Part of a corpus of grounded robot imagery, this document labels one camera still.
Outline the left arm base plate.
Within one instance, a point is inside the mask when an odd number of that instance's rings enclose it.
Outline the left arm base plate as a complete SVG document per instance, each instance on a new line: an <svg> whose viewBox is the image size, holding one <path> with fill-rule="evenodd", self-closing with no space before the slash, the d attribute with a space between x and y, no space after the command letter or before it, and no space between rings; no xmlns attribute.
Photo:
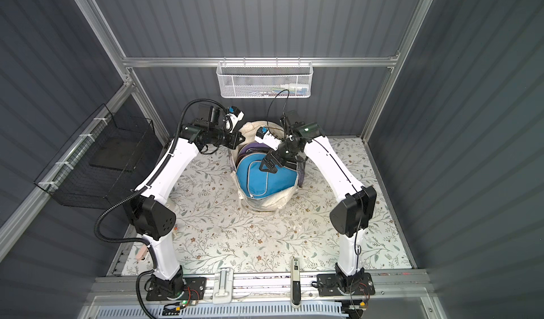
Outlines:
<svg viewBox="0 0 544 319"><path fill-rule="evenodd" d="M152 275L144 290L147 301L199 301L203 298L207 279L183 277L166 281Z"/></svg>

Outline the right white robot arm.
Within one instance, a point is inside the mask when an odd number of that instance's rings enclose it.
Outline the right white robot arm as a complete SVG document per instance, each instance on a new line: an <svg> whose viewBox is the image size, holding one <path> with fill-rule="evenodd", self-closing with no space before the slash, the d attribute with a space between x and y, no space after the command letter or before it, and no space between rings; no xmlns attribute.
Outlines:
<svg viewBox="0 0 544 319"><path fill-rule="evenodd" d="M361 253L363 239L373 218L377 192L365 186L341 161L330 140L316 124L286 126L280 139L268 126L258 128L255 141L267 145L267 153L260 170L277 173L287 160L304 153L327 181L337 205L330 211L330 223L340 234L339 257L335 265L341 286L359 282L364 274Z"/></svg>

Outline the blue paddle case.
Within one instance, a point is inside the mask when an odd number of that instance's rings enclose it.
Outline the blue paddle case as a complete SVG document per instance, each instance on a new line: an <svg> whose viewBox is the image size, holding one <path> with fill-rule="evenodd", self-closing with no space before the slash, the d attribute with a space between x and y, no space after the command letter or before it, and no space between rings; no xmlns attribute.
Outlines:
<svg viewBox="0 0 544 319"><path fill-rule="evenodd" d="M240 160L237 179L243 193L251 199L264 199L296 185L296 170L282 167L276 174L259 170L264 153L253 153Z"/></svg>

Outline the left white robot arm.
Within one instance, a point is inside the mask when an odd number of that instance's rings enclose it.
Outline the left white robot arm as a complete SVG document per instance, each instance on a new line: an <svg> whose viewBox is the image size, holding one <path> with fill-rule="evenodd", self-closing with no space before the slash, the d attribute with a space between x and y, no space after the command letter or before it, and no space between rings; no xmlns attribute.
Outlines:
<svg viewBox="0 0 544 319"><path fill-rule="evenodd" d="M176 214L167 207L174 185L189 163L208 145L236 149L245 137L218 126L185 125L152 173L136 187L137 197L125 206L131 224L154 256L154 276L170 282L181 265L174 252Z"/></svg>

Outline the cream canvas tote bag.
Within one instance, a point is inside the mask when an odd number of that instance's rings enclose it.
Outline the cream canvas tote bag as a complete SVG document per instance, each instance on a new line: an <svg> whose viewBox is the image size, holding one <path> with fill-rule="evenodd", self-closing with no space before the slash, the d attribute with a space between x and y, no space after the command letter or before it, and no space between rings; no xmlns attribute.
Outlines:
<svg viewBox="0 0 544 319"><path fill-rule="evenodd" d="M259 170L270 150L267 145L255 140L256 132L262 126L276 138L284 134L282 127L275 123L245 123L239 130L245 141L229 151L229 164L242 206L256 212L275 212L283 208L303 186L306 162L302 159L290 160L276 173Z"/></svg>

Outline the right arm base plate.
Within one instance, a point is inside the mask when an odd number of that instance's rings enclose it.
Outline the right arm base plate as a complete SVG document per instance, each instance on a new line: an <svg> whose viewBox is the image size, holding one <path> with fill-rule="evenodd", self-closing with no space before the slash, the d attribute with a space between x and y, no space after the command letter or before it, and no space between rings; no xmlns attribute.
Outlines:
<svg viewBox="0 0 544 319"><path fill-rule="evenodd" d="M326 296L363 296L375 295L375 287L369 273L343 278L336 274L318 274L312 281L312 287L316 288L319 295Z"/></svg>

